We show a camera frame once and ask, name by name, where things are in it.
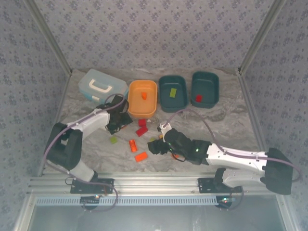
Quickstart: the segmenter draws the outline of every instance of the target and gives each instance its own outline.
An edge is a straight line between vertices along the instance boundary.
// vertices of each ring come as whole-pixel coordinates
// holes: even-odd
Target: wire
[[[180,112],[184,112],[184,111],[191,111],[193,112],[194,114],[196,114],[201,120],[202,122],[205,124],[205,126],[207,127],[208,131],[210,132],[211,134],[211,137],[214,141],[214,144],[217,145],[217,147],[225,154],[228,154],[230,156],[233,156],[233,157],[237,157],[237,158],[243,158],[243,159],[254,159],[254,160],[269,160],[269,161],[275,161],[275,162],[279,162],[279,163],[283,163],[285,165],[288,165],[288,166],[291,166],[292,168],[294,168],[297,172],[298,172],[298,177],[295,178],[294,180],[292,180],[292,182],[297,182],[301,179],[301,176],[302,176],[302,172],[300,170],[300,168],[298,168],[297,166],[295,166],[294,164],[288,162],[288,161],[285,161],[285,160],[280,160],[280,159],[276,159],[276,158],[271,158],[271,157],[254,157],[254,156],[248,156],[248,155],[238,155],[238,154],[234,154],[234,153],[230,153],[228,151],[225,151],[219,144],[218,140],[215,138],[214,134],[213,134],[213,131],[212,129],[210,128],[210,126],[207,124],[207,122],[205,121],[205,119],[197,112],[195,112],[194,110],[190,109],[190,108],[186,108],[186,109],[181,109],[181,110],[178,110],[176,113],[174,113],[168,120],[167,122],[165,123],[165,125],[163,125],[163,128],[165,128],[167,126],[167,124],[173,119],[173,117],[175,117],[178,113]]]
[[[52,146],[56,143],[56,141],[57,141],[63,134],[65,134],[69,129],[71,129],[72,127],[74,127],[74,126],[76,126],[76,125],[78,125],[78,124],[80,124],[80,123],[82,123],[82,122],[84,122],[84,121],[86,121],[86,120],[88,120],[88,119],[90,119],[90,118],[96,116],[96,114],[100,114],[100,113],[105,112],[105,111],[107,111],[107,110],[110,110],[110,109],[114,109],[114,108],[116,108],[116,107],[119,107],[119,106],[124,102],[124,100],[125,100],[125,97],[124,97],[124,95],[122,95],[122,94],[111,94],[111,95],[109,95],[109,96],[106,98],[105,102],[107,102],[107,100],[108,100],[110,97],[115,96],[115,95],[119,95],[119,96],[123,97],[123,99],[121,100],[121,102],[119,102],[118,104],[116,104],[116,105],[114,105],[114,106],[112,106],[112,107],[108,107],[108,108],[101,109],[101,110],[97,111],[96,113],[91,113],[91,114],[89,114],[88,116],[86,116],[86,117],[84,117],[84,118],[78,120],[77,122],[71,124],[70,126],[67,126],[65,129],[63,129],[61,132],[59,132],[58,135],[56,135],[56,137],[51,141],[51,143],[49,144],[49,146],[47,147],[47,149],[46,149],[46,151],[45,151],[45,153],[44,153],[44,163],[45,163],[46,165],[48,165],[49,167],[52,167],[53,169],[55,169],[55,170],[57,170],[57,171],[59,171],[59,172],[61,172],[61,173],[63,173],[63,174],[67,174],[68,176],[70,176],[70,177],[74,178],[75,180],[78,180],[78,181],[80,181],[80,182],[82,182],[82,183],[84,183],[84,184],[106,186],[106,187],[109,187],[109,188],[111,188],[111,189],[113,189],[113,190],[115,191],[116,197],[115,197],[115,202],[113,203],[113,205],[110,206],[110,207],[107,208],[107,209],[99,210],[99,211],[108,211],[108,210],[111,210],[112,208],[115,207],[115,205],[117,204],[117,201],[118,201],[118,192],[117,192],[117,190],[115,189],[115,187],[114,187],[113,185],[106,184],[106,183],[84,181],[84,180],[82,180],[82,179],[80,179],[80,178],[74,176],[74,175],[71,174],[69,171],[64,171],[64,170],[62,170],[61,168],[59,168],[59,167],[57,167],[57,166],[54,166],[54,165],[49,164],[49,163],[47,162],[47,155],[48,155],[48,153],[50,152]]]
[[[241,187],[241,189],[242,189],[241,197],[240,197],[240,201],[239,201],[239,203],[238,203],[237,205],[235,205],[235,206],[229,208],[229,207],[227,207],[225,204],[223,204],[222,202],[218,202],[218,204],[221,205],[221,206],[223,206],[223,207],[225,207],[224,209],[226,209],[226,210],[228,210],[228,211],[230,211],[230,210],[235,210],[236,208],[238,208],[238,207],[241,205],[241,203],[242,203],[242,201],[243,201],[243,198],[244,198],[244,189],[243,189],[243,187]]]
[[[184,158],[184,160],[180,160],[180,159],[178,159],[178,158],[175,157],[174,153],[171,153],[171,154],[172,154],[172,157],[173,157],[174,159],[176,159],[177,161],[180,161],[180,162],[185,162],[185,161],[186,161],[186,158]]]

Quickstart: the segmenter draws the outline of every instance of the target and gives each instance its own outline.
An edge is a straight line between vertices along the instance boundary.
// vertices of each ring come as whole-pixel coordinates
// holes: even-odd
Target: yellow-green block
[[[170,91],[170,97],[171,98],[175,98],[175,94],[177,93],[177,89],[176,88],[171,88],[171,91]]]
[[[109,138],[111,144],[115,144],[117,142],[117,138],[115,136],[112,136]]]

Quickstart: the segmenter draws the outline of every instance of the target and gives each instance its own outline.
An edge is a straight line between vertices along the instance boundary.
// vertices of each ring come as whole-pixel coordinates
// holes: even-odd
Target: patterned wallpaper
[[[238,67],[273,0],[35,0],[70,67]]]
[[[64,72],[22,0],[0,4],[0,231],[10,231],[38,173]]]
[[[245,74],[266,143],[303,171],[292,197],[308,230],[308,2],[288,0]]]

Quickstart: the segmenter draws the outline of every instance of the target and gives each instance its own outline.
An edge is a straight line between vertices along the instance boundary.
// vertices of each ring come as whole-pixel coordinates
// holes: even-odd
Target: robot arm
[[[279,150],[270,148],[268,152],[250,152],[222,147],[224,151],[254,158],[238,158],[222,152],[218,146],[209,141],[190,140],[167,124],[161,123],[157,128],[163,138],[148,143],[153,154],[165,154],[168,151],[185,157],[186,161],[200,165],[215,165],[219,168],[215,180],[230,188],[236,186],[265,185],[274,193],[288,195],[291,193],[293,168],[282,163],[259,159],[272,157],[290,162]]]
[[[132,122],[127,113],[127,100],[124,100],[123,103],[115,109],[101,112],[101,109],[116,105],[120,103],[122,99],[123,98],[120,96],[115,96],[111,103],[99,105],[91,112],[94,116],[82,123],[77,123],[77,121],[75,121],[68,124],[55,124],[52,128],[46,148],[62,130],[72,124],[76,125],[70,128],[56,141],[48,153],[47,161],[61,166],[66,171],[84,181],[96,179],[97,173],[81,160],[82,141],[99,128],[109,130],[109,132],[113,134]]]

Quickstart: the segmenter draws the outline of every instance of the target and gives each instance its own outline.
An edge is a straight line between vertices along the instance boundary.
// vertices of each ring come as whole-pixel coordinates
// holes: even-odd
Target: dark green plastic tray
[[[192,78],[192,105],[202,108],[214,107],[219,101],[219,77],[211,72],[198,71]],[[201,102],[196,101],[197,95],[202,95]]]
[[[170,97],[171,88],[177,90],[175,98]],[[182,76],[163,76],[158,81],[159,101],[164,112],[176,112],[188,105],[185,79]]]

